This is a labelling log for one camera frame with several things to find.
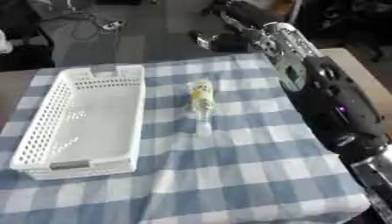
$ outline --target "table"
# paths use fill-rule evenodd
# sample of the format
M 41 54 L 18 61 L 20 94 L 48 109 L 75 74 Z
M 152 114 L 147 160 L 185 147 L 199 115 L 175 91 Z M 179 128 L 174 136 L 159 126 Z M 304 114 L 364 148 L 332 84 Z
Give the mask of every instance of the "table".
M 368 208 L 361 188 L 305 126 L 262 54 L 145 67 L 137 170 L 50 181 L 8 169 L 60 68 L 37 72 L 0 136 L 0 223 L 336 223 Z M 194 135 L 188 111 L 186 84 L 200 78 L 216 92 L 207 138 Z

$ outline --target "chair leg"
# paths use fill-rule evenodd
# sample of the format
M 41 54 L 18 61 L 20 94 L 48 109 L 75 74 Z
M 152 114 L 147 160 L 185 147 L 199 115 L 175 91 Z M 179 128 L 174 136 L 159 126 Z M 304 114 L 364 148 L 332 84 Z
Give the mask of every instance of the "chair leg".
M 39 34 L 41 34 L 42 37 L 44 37 L 44 39 L 46 40 L 49 47 L 51 49 L 54 49 L 54 42 L 53 42 L 52 38 L 40 26 L 38 27 L 37 30 L 38 30 Z

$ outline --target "white plastic basket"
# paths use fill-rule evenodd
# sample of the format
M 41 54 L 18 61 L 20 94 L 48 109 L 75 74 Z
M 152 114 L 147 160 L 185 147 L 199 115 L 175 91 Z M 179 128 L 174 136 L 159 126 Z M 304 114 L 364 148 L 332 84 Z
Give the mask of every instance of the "white plastic basket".
M 62 71 L 17 147 L 10 168 L 35 179 L 133 172 L 144 113 L 144 68 Z

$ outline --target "chair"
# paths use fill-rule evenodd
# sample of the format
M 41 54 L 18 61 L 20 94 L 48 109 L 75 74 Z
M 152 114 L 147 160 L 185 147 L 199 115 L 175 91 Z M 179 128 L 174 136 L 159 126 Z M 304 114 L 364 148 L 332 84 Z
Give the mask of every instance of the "chair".
M 54 67 L 54 43 L 40 27 L 41 17 L 26 0 L 0 0 L 0 29 L 9 40 L 21 40 L 14 51 L 0 55 L 0 71 Z M 31 45 L 30 39 L 40 36 L 46 45 Z

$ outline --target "basket handle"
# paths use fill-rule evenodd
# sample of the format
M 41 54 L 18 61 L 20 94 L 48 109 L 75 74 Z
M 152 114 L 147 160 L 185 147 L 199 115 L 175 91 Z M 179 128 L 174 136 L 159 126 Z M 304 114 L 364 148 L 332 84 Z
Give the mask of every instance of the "basket handle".
M 76 169 L 76 168 L 87 168 L 90 166 L 88 160 L 80 160 L 80 161 L 71 161 L 71 162 L 56 162 L 51 163 L 49 168 L 53 171 L 57 170 L 69 170 L 69 169 Z

